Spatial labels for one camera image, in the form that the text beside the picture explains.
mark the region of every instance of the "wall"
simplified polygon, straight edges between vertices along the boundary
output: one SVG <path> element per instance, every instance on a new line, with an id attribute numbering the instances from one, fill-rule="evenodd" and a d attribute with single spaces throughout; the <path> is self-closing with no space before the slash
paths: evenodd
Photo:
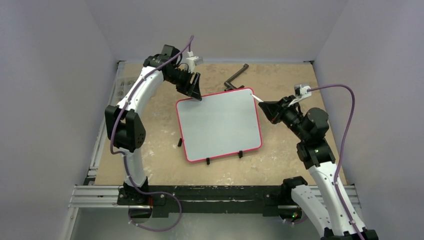
<path id="1" fill-rule="evenodd" d="M 1 1 L 1 239 L 58 239 L 115 69 L 83 0 Z"/>
<path id="2" fill-rule="evenodd" d="M 313 60 L 346 0 L 86 0 L 113 55 L 144 60 L 164 44 L 210 62 Z"/>
<path id="3" fill-rule="evenodd" d="M 345 175 L 380 239 L 422 239 L 424 1 L 350 0 L 314 68 L 320 85 L 356 94 Z M 338 143 L 350 111 L 343 89 L 323 91 Z"/>

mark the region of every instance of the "purple hose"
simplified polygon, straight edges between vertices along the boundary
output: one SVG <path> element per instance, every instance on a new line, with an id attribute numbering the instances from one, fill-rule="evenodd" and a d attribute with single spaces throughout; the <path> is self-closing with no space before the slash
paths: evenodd
<path id="1" fill-rule="evenodd" d="M 333 88 L 333 87 L 345 88 L 350 92 L 350 95 L 352 96 L 352 107 L 350 109 L 350 115 L 349 115 L 349 119 L 347 120 L 346 129 L 344 130 L 343 138 L 341 139 L 340 156 L 339 156 L 337 168 L 335 169 L 335 173 L 334 173 L 334 182 L 337 183 L 338 178 L 339 178 L 339 172 L 340 172 L 340 169 L 342 168 L 342 161 L 343 161 L 343 153 L 345 151 L 346 136 L 348 135 L 349 126 L 351 125 L 352 117 L 354 115 L 355 94 L 354 94 L 354 91 L 352 91 L 352 89 L 350 87 L 348 87 L 347 85 L 344 85 L 344 84 L 329 84 L 329 85 L 314 87 L 314 88 L 309 89 L 308 92 L 312 92 L 312 91 L 315 91 L 315 90 L 321 90 L 321 89 L 327 89 L 327 88 Z M 352 222 L 353 228 L 357 232 L 359 238 L 361 240 L 365 240 L 365 238 L 361 234 L 361 231 L 358 229 L 358 226 L 355 223 L 353 223 L 354 217 L 352 216 L 351 212 L 349 211 L 348 205 L 346 204 L 345 200 L 343 199 L 342 193 L 340 192 L 339 184 L 335 184 L 334 186 L 335 186 L 335 191 L 337 192 L 337 196 L 340 199 L 341 205 L 343 205 L 343 208 L 346 211 L 347 217 Z"/>
<path id="2" fill-rule="evenodd" d="M 123 166 L 124 166 L 124 168 L 125 168 L 125 173 L 126 173 L 126 175 L 128 176 L 128 179 L 129 179 L 129 181 L 131 182 L 131 185 L 134 187 L 134 189 L 137 191 L 137 192 L 139 192 L 140 194 L 143 194 L 143 195 L 154 195 L 154 194 L 163 194 L 163 195 L 168 195 L 168 196 L 170 196 L 170 197 L 172 197 L 173 199 L 175 199 L 175 201 L 176 201 L 176 203 L 178 204 L 178 207 L 179 207 L 179 215 L 178 215 L 178 219 L 175 221 L 175 223 L 174 224 L 172 224 L 171 226 L 169 226 L 169 227 L 165 227 L 165 228 L 162 228 L 162 229 L 154 229 L 154 228 L 150 228 L 150 227 L 146 227 L 146 226 L 142 226 L 142 225 L 139 225 L 138 223 L 135 223 L 132 219 L 131 219 L 131 216 L 128 214 L 128 217 L 129 217 L 129 221 L 130 221 L 130 223 L 132 223 L 133 225 L 135 225 L 135 226 L 137 226 L 137 227 L 139 227 L 139 228 L 142 228 L 142 229 L 145 229 L 145 230 L 149 230 L 149 231 L 152 231 L 152 232 L 164 232 L 164 231 L 168 231 L 168 230 L 170 230 L 170 229 L 172 229 L 173 227 L 175 227 L 179 222 L 180 222 L 180 220 L 181 220 L 181 217 L 182 217 L 182 215 L 183 215 L 183 209 L 182 209 L 182 207 L 181 207 L 181 203 L 180 203 L 180 201 L 174 196 L 174 195 L 172 195 L 172 194 L 170 194 L 170 193 L 168 193 L 168 192 L 164 192 L 164 191 L 154 191 L 154 192 L 143 192 L 143 191 L 141 191 L 138 187 L 137 187 L 137 185 L 136 185 L 136 183 L 134 182 L 134 180 L 133 180 L 133 178 L 131 177 L 131 175 L 130 175 L 130 171 L 129 171 L 129 169 L 128 169 L 128 164 L 127 164 L 127 155 L 125 154 L 125 152 L 123 152 L 123 151 L 114 151 L 114 142 L 115 142 L 115 133 L 116 133 L 116 131 L 117 131 L 117 127 L 118 127 L 118 123 L 120 122 L 120 120 L 121 120 L 121 117 L 122 117 L 122 115 L 124 114 L 124 111 L 125 111 L 125 109 L 127 109 L 127 107 L 128 107 L 128 104 L 129 104 L 129 102 L 131 101 L 131 99 L 133 98 L 133 96 L 134 96 L 134 94 L 136 93 L 136 91 L 137 91 L 137 89 L 140 87 L 140 85 L 152 74 L 152 73 L 154 73 L 155 71 L 158 71 L 158 70 L 160 70 L 160 69 L 162 69 L 165 65 L 167 65 L 167 64 L 169 64 L 170 62 L 172 62 L 173 60 L 175 60 L 176 58 L 178 58 L 178 56 L 180 56 L 181 55 L 181 57 L 182 57 L 182 54 L 183 54 L 183 52 L 188 48 L 188 49 L 190 49 L 190 46 L 191 46 L 191 44 L 192 44 L 192 41 L 193 41 L 193 39 L 194 39 L 194 35 L 191 35 L 191 37 L 190 37 L 190 40 L 188 41 L 188 44 L 181 50 L 181 51 L 179 51 L 179 53 L 177 54 L 177 55 L 175 55 L 175 56 L 173 56 L 171 59 L 169 59 L 168 61 L 166 61 L 166 62 L 164 62 L 163 64 L 161 64 L 160 66 L 158 66 L 158 67 L 156 67 L 155 69 L 153 69 L 152 71 L 150 71 L 150 72 L 148 72 L 145 76 L 144 76 L 144 78 L 141 80 L 141 81 L 139 81 L 136 85 L 135 85 L 135 87 L 134 87 L 134 89 L 132 90 L 132 92 L 130 92 L 129 93 L 129 96 L 128 96 L 128 99 L 127 99 L 127 101 L 125 102 L 125 104 L 122 106 L 122 109 L 120 110 L 120 112 L 119 112 L 119 114 L 118 114 L 118 116 L 117 116 L 117 118 L 116 118 L 116 121 L 115 121 L 115 124 L 113 125 L 113 129 L 112 129 L 112 134 L 111 134 L 111 137 L 110 137 L 110 153 L 112 153 L 113 155 L 115 155 L 115 154 L 122 154 L 122 156 L 123 156 Z"/>

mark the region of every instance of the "purple cable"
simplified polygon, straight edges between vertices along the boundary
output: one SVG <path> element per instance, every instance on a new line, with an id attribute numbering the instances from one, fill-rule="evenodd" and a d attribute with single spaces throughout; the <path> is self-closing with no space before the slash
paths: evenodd
<path id="1" fill-rule="evenodd" d="M 340 156 L 339 156 L 337 168 L 335 169 L 335 173 L 334 173 L 334 182 L 336 183 L 336 184 L 334 184 L 335 191 L 337 192 L 337 196 L 340 199 L 341 205 L 343 205 L 343 208 L 346 211 L 347 217 L 349 218 L 350 222 L 352 223 L 352 226 L 355 229 L 355 231 L 357 232 L 359 238 L 361 240 L 365 240 L 365 238 L 361 234 L 361 231 L 358 229 L 358 226 L 355 223 L 353 223 L 354 217 L 352 216 L 351 212 L 349 211 L 348 205 L 346 204 L 345 200 L 343 199 L 342 193 L 340 192 L 339 184 L 337 184 L 339 172 L 340 172 L 340 169 L 342 168 L 342 161 L 343 161 L 343 153 L 345 151 L 346 136 L 348 135 L 349 126 L 351 125 L 352 117 L 354 115 L 354 110 L 355 110 L 355 94 L 354 94 L 354 91 L 350 87 L 348 87 L 347 85 L 344 85 L 344 84 L 329 84 L 329 85 L 311 88 L 311 89 L 308 90 L 308 92 L 321 90 L 321 89 L 327 89 L 327 88 L 333 88 L 333 87 L 345 88 L 350 92 L 350 95 L 352 96 L 352 107 L 350 109 L 350 115 L 349 115 L 349 119 L 347 120 L 346 129 L 344 130 L 343 138 L 341 139 Z"/>
<path id="2" fill-rule="evenodd" d="M 129 217 L 129 221 L 130 221 L 130 223 L 132 223 L 133 225 L 135 225 L 135 226 L 137 226 L 137 227 L 139 227 L 139 228 L 142 228 L 142 229 L 145 229 L 145 230 L 149 230 L 149 231 L 152 231 L 152 232 L 164 232 L 164 231 L 168 231 L 168 230 L 170 230 L 170 229 L 172 229 L 173 227 L 175 227 L 179 222 L 180 222 L 180 220 L 181 220 L 181 217 L 182 217 L 182 215 L 183 215 L 183 209 L 182 209 L 182 207 L 181 207 L 181 203 L 180 203 L 180 201 L 174 196 L 174 195 L 172 195 L 172 194 L 170 194 L 170 193 L 168 193 L 168 192 L 165 192 L 165 191 L 154 191 L 154 192 L 144 192 L 144 191 L 141 191 L 138 187 L 137 187 L 137 185 L 136 185 L 136 183 L 134 182 L 134 180 L 133 180 L 133 178 L 131 177 L 131 175 L 130 175 L 130 170 L 128 169 L 128 164 L 127 164 L 127 155 L 125 154 L 125 152 L 123 152 L 123 151 L 114 151 L 114 142 L 115 142 L 115 133 L 116 133 L 116 131 L 117 131 L 117 127 L 118 127 L 118 123 L 120 122 L 120 120 L 121 120 L 121 117 L 122 117 L 122 115 L 124 114 L 124 111 L 125 111 L 125 109 L 127 109 L 127 107 L 128 107 L 128 103 L 131 101 L 131 99 L 133 98 L 133 95 L 136 93 L 136 91 L 137 91 L 137 89 L 140 87 L 140 85 L 152 74 L 152 73 L 154 73 L 155 71 L 158 71 L 158 70 L 160 70 L 160 69 L 162 69 L 165 65 L 167 65 L 167 64 L 169 64 L 170 62 L 172 62 L 172 61 L 174 61 L 176 58 L 178 58 L 178 56 L 180 56 L 181 55 L 181 57 L 182 57 L 182 54 L 183 54 L 183 52 L 187 49 L 187 48 L 190 48 L 190 45 L 192 44 L 192 41 L 193 41 L 193 39 L 194 39 L 194 35 L 191 35 L 191 37 L 190 37 L 190 40 L 188 41 L 188 43 L 187 43 L 187 45 L 181 50 L 181 51 L 179 51 L 179 53 L 177 54 L 177 55 L 175 55 L 175 56 L 173 56 L 171 59 L 169 59 L 168 61 L 166 61 L 166 62 L 164 62 L 163 64 L 161 64 L 160 66 L 158 66 L 158 67 L 156 67 L 155 69 L 153 69 L 152 71 L 150 71 L 150 72 L 148 72 L 145 76 L 144 76 L 144 78 L 141 80 L 141 81 L 139 81 L 136 85 L 135 85 L 135 87 L 134 87 L 134 89 L 132 90 L 132 92 L 130 92 L 129 93 L 129 96 L 128 96 L 128 99 L 127 99 L 127 101 L 125 102 L 125 104 L 122 106 L 122 109 L 120 110 L 120 112 L 119 112 L 119 114 L 118 114 L 118 116 L 117 116 L 117 118 L 116 118 L 116 121 L 115 121 L 115 124 L 113 125 L 113 129 L 112 129 L 112 134 L 111 134 L 111 137 L 110 137 L 110 153 L 112 153 L 113 155 L 115 155 L 115 154 L 122 154 L 122 157 L 123 157 L 123 166 L 124 166 L 124 168 L 125 168 L 125 173 L 126 173 L 126 175 L 128 176 L 128 179 L 129 179 L 129 181 L 131 182 L 131 185 L 134 187 L 134 189 L 138 192 L 138 193 L 140 193 L 140 194 L 143 194 L 143 195 L 154 195 L 154 194 L 163 194 L 163 195 L 168 195 L 168 196 L 170 196 L 170 197 L 172 197 L 173 199 L 175 199 L 175 201 L 176 201 L 176 203 L 178 204 L 178 207 L 179 207 L 179 215 L 178 215 L 178 219 L 175 221 L 175 223 L 174 224 L 172 224 L 171 226 L 169 226 L 169 227 L 165 227 L 165 228 L 162 228 L 162 229 L 154 229 L 154 228 L 150 228 L 150 227 L 147 227 L 147 226 L 143 226 L 143 225 L 139 225 L 138 223 L 135 223 L 132 219 L 131 219 L 131 216 L 128 214 L 128 217 Z"/>

